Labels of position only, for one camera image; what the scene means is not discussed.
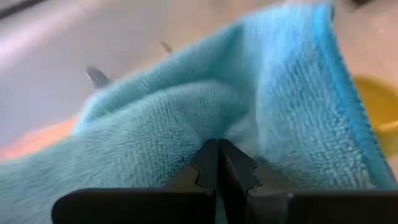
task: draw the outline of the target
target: black plastic tool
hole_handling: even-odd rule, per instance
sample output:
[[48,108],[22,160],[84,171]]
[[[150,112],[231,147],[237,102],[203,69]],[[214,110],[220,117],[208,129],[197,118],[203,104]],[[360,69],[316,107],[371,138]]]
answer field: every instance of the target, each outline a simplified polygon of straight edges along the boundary
[[398,191],[300,189],[225,139],[208,140],[161,189],[86,189],[59,199],[54,224],[214,223],[216,186],[228,223],[398,222]]

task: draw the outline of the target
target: gray surface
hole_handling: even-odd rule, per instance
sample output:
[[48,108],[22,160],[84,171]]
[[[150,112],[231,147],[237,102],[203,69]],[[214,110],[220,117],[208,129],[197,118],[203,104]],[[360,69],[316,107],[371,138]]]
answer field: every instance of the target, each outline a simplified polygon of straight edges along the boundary
[[[11,52],[12,57],[3,54],[0,58],[0,62],[12,61],[6,69],[0,68],[0,123],[3,127],[0,146],[9,144],[28,130],[76,114],[94,92],[85,75],[87,66],[98,67],[110,78],[121,78],[131,70],[168,57],[161,42],[173,50],[179,49],[245,12],[273,2],[101,1],[104,2],[101,9],[95,9],[84,19],[77,19],[72,25],[65,26],[65,30],[58,30],[56,35],[51,34],[53,38],[46,39],[47,34],[32,36],[32,40],[25,43],[26,47],[13,50],[23,53]],[[58,10],[67,8],[63,4],[71,2],[51,0],[39,8],[1,21],[0,40],[10,35],[16,25],[32,23],[49,12],[58,14]],[[73,18],[66,15],[62,19]]]
[[25,0],[1,0],[0,1],[0,9],[5,9],[7,7],[13,6]]

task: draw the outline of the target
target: microfiber cloth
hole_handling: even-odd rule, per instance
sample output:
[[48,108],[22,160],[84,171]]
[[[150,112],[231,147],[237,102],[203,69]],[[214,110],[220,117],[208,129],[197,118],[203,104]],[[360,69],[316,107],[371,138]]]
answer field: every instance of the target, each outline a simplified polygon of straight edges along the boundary
[[324,4],[244,17],[89,99],[74,133],[0,166],[0,223],[88,187],[161,187],[226,138],[309,189],[395,189]]

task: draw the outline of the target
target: blue stitched hem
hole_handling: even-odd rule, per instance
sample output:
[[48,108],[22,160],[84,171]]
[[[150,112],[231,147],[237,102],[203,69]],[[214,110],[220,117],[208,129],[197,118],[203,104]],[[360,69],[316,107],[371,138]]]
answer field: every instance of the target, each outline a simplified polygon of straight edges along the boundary
[[372,183],[381,189],[396,189],[398,185],[394,175],[380,150],[363,103],[340,55],[332,28],[332,10],[331,3],[320,4],[315,9],[313,15],[315,42],[322,51],[321,55],[325,59],[327,71],[337,92],[338,103],[348,118],[350,132],[363,156]]

